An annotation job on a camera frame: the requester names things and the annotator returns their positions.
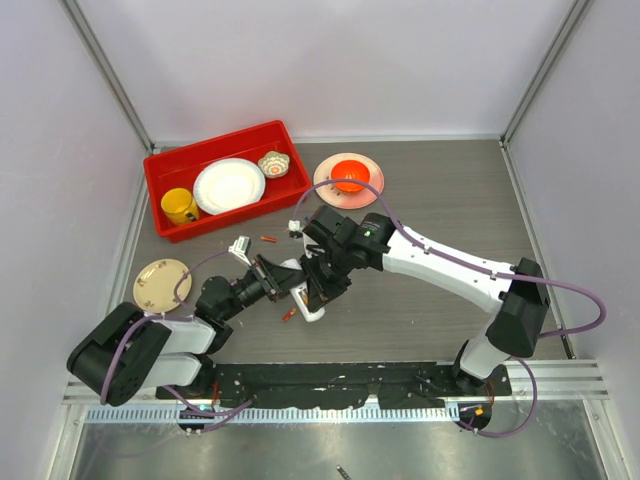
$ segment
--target metal floor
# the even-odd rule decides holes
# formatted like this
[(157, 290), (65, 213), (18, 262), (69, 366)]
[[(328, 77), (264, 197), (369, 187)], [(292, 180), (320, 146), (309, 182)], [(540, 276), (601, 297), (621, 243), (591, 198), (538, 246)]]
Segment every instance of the metal floor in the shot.
[[(297, 145), (307, 171), (313, 174), (325, 158), (340, 152), (367, 155), (385, 174), (384, 195), (400, 220), (417, 232), (481, 257), (517, 263), (533, 258), (511, 180), (497, 141), (369, 142)], [(321, 205), (312, 195), (303, 214)], [(281, 262), (298, 257), (299, 243), (287, 237), (293, 208), (240, 225), (171, 244), (159, 238), (147, 208), (133, 259), (126, 298), (137, 273), (161, 258), (192, 265), (226, 249), (238, 235), (253, 237), (252, 254)], [(360, 221), (378, 204), (341, 211)], [(261, 242), (260, 235), (278, 238)], [(225, 256), (203, 265), (194, 275), (188, 301), (195, 303), (199, 286), (211, 275), (244, 275), (240, 264)], [(453, 360), (464, 343), (488, 321), (475, 305), (425, 282), (373, 270), (356, 271), (353, 285), (327, 307), (319, 322), (301, 315), (288, 323), (284, 313), (294, 306), (263, 301), (231, 320), (235, 333), (216, 354), (218, 362), (352, 362)], [(555, 329), (549, 314), (545, 325)], [(535, 358), (566, 358), (558, 338), (538, 344)]]
[[(490, 429), (520, 424), (529, 403), (497, 405)], [(541, 402), (535, 421), (509, 439), (477, 437), (451, 422), (231, 425), (169, 439), (176, 430), (86, 425), (70, 478), (340, 480), (337, 464), (352, 480), (606, 478), (581, 401)]]

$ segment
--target pink plate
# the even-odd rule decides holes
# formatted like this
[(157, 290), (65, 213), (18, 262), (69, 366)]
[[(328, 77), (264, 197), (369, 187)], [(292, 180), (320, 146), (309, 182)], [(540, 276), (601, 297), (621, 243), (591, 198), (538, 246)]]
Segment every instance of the pink plate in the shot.
[[(343, 160), (357, 160), (364, 163), (369, 169), (371, 178), (369, 185), (382, 193), (384, 189), (384, 175), (376, 162), (369, 157), (359, 155), (357, 153), (338, 153), (323, 161), (313, 174), (314, 185), (331, 178), (331, 170), (337, 163)], [(356, 208), (366, 207), (373, 203), (376, 196), (368, 189), (361, 190), (355, 194), (341, 192), (335, 185), (325, 185), (316, 190), (318, 196), (332, 207), (343, 208), (345, 210), (353, 210)]]

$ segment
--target cable connector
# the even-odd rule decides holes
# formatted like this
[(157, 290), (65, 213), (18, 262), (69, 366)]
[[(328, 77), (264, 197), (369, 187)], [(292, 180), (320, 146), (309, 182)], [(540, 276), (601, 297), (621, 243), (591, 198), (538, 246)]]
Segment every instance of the cable connector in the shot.
[(302, 237), (302, 226), (299, 220), (289, 220), (289, 236), (291, 238)]

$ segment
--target small bowl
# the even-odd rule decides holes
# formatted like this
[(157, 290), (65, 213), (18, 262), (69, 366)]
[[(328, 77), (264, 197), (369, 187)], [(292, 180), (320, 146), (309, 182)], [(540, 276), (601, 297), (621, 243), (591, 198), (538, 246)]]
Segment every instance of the small bowl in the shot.
[[(343, 160), (331, 169), (331, 178), (333, 180), (349, 178), (369, 183), (371, 173), (369, 172), (369, 168), (362, 162), (357, 160)], [(338, 182), (336, 183), (336, 188), (341, 192), (354, 194), (360, 192), (364, 187), (356, 183)]]
[(289, 171), (289, 155), (279, 152), (268, 152), (258, 161), (258, 167), (267, 178), (278, 178)]

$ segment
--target red plastic tray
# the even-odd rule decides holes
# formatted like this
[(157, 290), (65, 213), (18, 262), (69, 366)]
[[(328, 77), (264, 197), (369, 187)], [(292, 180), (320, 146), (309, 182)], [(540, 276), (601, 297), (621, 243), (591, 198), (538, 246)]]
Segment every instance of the red plastic tray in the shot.
[[(200, 219), (186, 225), (173, 225), (160, 208), (162, 196), (172, 188), (184, 187), (193, 192), (198, 174), (208, 165), (231, 157), (258, 163), (268, 151), (289, 155), (289, 171), (280, 178), (267, 179), (259, 202), (219, 215), (200, 210)], [(172, 242), (181, 242), (253, 217), (295, 204), (311, 187), (311, 180), (296, 152), (287, 129), (281, 121), (247, 128), (204, 142), (147, 157), (144, 171), (149, 188), (149, 201), (156, 232)]]

